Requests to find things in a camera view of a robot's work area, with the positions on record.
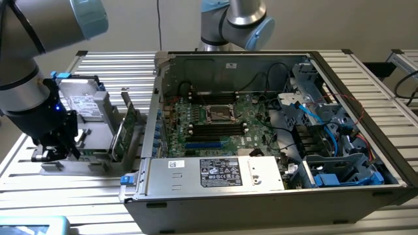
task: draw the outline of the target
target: barcode sticker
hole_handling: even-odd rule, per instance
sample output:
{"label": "barcode sticker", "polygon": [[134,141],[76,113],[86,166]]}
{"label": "barcode sticker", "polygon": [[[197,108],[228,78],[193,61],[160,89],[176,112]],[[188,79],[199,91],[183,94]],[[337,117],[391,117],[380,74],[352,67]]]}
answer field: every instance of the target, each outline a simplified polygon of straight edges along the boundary
{"label": "barcode sticker", "polygon": [[181,168],[184,167],[184,160],[168,161],[168,168]]}

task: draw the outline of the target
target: black cable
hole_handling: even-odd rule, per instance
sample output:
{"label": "black cable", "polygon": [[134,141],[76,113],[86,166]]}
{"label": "black cable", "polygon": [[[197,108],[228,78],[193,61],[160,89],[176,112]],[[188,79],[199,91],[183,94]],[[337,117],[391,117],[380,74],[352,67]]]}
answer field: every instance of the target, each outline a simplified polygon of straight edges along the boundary
{"label": "black cable", "polygon": [[156,15],[157,15],[157,32],[158,32],[158,50],[163,50],[161,42],[161,16],[158,13],[158,0],[156,0]]}
{"label": "black cable", "polygon": [[402,96],[398,94],[398,88],[400,86],[400,84],[410,78],[412,77],[414,75],[418,74],[418,70],[412,73],[410,73],[408,75],[406,75],[404,78],[400,79],[400,81],[398,81],[396,85],[394,85],[394,95],[398,97],[398,98],[402,98],[402,99],[418,99],[418,97],[414,97],[414,96]]}
{"label": "black cable", "polygon": [[264,72],[257,72],[257,73],[253,75],[251,81],[247,83],[247,85],[244,85],[244,87],[237,90],[239,92],[243,91],[243,90],[251,85],[251,83],[255,81],[255,79],[256,79],[256,77],[257,77],[259,74],[261,74],[261,75],[267,78]]}
{"label": "black cable", "polygon": [[275,130],[283,130],[283,131],[287,131],[289,134],[292,133],[289,130],[284,129],[284,128],[280,128],[280,127],[273,127],[273,126],[268,126],[265,123],[263,123],[260,120],[257,120],[260,122],[260,124],[264,126],[264,127],[268,127],[268,128],[272,128]]}
{"label": "black cable", "polygon": [[8,4],[9,0],[2,0],[0,3],[0,58],[1,58],[1,43],[2,43],[2,21],[4,21],[4,13],[5,13],[5,7]]}
{"label": "black cable", "polygon": [[291,143],[289,145],[287,145],[285,147],[280,148],[279,150],[283,150],[285,148],[288,148],[289,146],[296,145],[295,143]]}
{"label": "black cable", "polygon": [[410,98],[410,100],[407,101],[406,106],[410,106],[410,104],[411,104],[411,102],[412,102],[412,100],[414,100],[412,97],[415,97],[416,92],[418,92],[418,88],[416,88],[415,91],[412,92],[411,98]]}
{"label": "black cable", "polygon": [[272,63],[272,64],[269,65],[268,70],[267,70],[267,82],[265,82],[265,84],[268,84],[268,89],[269,89],[269,72],[271,72],[271,69],[272,69],[272,67],[273,67],[275,65],[281,65],[281,66],[285,68],[287,78],[285,78],[285,82],[284,82],[284,87],[285,87],[287,81],[288,81],[288,79],[289,79],[289,68],[288,68],[288,66],[287,66],[284,63],[281,63],[281,62],[275,62],[275,63]]}
{"label": "black cable", "polygon": [[179,85],[177,85],[177,95],[180,95],[180,89],[181,89],[181,86],[183,84],[188,84],[188,85],[192,85],[189,81],[180,81]]}
{"label": "black cable", "polygon": [[281,110],[281,106],[280,106],[280,102],[277,98],[273,98],[267,102],[267,110],[269,110],[269,105],[272,106],[273,110],[279,110],[279,111]]}
{"label": "black cable", "polygon": [[269,138],[269,140],[267,141],[267,147],[268,147],[271,150],[280,151],[280,149],[271,147],[272,139],[273,139],[275,136],[276,136],[276,134],[273,134],[272,137]]}

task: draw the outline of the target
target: black ram slot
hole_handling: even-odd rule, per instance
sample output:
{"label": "black ram slot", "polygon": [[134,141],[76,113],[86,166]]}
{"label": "black ram slot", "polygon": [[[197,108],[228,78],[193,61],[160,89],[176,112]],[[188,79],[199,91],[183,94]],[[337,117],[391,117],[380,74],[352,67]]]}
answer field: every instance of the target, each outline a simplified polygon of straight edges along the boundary
{"label": "black ram slot", "polygon": [[241,127],[237,126],[229,126],[229,127],[225,127],[225,128],[221,128],[221,127],[213,127],[213,128],[193,128],[192,129],[193,131],[212,131],[212,130],[223,130],[223,131],[231,131],[231,130],[237,130],[240,131],[241,130]]}
{"label": "black ram slot", "polygon": [[193,133],[231,133],[231,132],[241,132],[241,130],[193,130]]}
{"label": "black ram slot", "polygon": [[233,95],[195,95],[191,99],[191,104],[232,104],[235,102]]}
{"label": "black ram slot", "polygon": [[240,128],[240,123],[236,124],[207,124],[207,125],[193,125],[193,130],[195,129],[213,129],[213,128]]}
{"label": "black ram slot", "polygon": [[207,137],[197,137],[197,136],[191,136],[185,137],[185,142],[219,142],[220,138],[216,136],[207,136]]}
{"label": "black ram slot", "polygon": [[243,135],[240,123],[195,125],[193,136],[236,136]]}
{"label": "black ram slot", "polygon": [[208,133],[208,132],[201,132],[201,133],[193,133],[193,136],[241,136],[243,132],[225,132],[225,133]]}

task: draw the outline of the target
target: red wire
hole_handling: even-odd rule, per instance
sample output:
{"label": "red wire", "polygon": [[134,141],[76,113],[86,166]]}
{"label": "red wire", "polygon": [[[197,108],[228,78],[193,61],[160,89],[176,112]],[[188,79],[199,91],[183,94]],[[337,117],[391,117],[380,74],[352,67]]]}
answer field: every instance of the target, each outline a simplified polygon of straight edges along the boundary
{"label": "red wire", "polygon": [[353,123],[353,125],[356,125],[356,124],[359,123],[359,121],[360,121],[360,120],[363,119],[363,117],[364,117],[364,107],[363,107],[363,105],[360,104],[360,102],[359,102],[353,97],[351,97],[351,96],[348,96],[348,95],[345,95],[345,94],[328,94],[328,95],[324,95],[321,98],[329,97],[329,96],[332,96],[332,95],[339,95],[339,96],[345,97],[345,98],[348,98],[348,99],[351,99],[351,100],[353,100],[353,101],[357,102],[357,104],[359,104],[359,106],[360,106],[360,115],[359,115],[357,121]]}
{"label": "red wire", "polygon": [[371,161],[371,148],[369,148],[369,144],[368,144],[368,141],[360,136],[360,135],[356,135],[356,137],[359,139],[361,139],[364,142],[365,142],[365,145],[367,145],[367,150],[368,150],[368,160]]}

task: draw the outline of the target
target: hard drive label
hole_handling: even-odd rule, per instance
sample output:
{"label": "hard drive label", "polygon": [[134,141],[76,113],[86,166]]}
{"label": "hard drive label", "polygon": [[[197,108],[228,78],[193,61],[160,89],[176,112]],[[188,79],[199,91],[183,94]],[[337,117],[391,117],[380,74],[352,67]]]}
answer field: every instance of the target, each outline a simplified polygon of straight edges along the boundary
{"label": "hard drive label", "polygon": [[237,158],[200,159],[200,185],[204,188],[241,186]]}
{"label": "hard drive label", "polygon": [[92,95],[70,96],[70,106],[77,110],[82,117],[101,117],[98,107],[93,101]]}

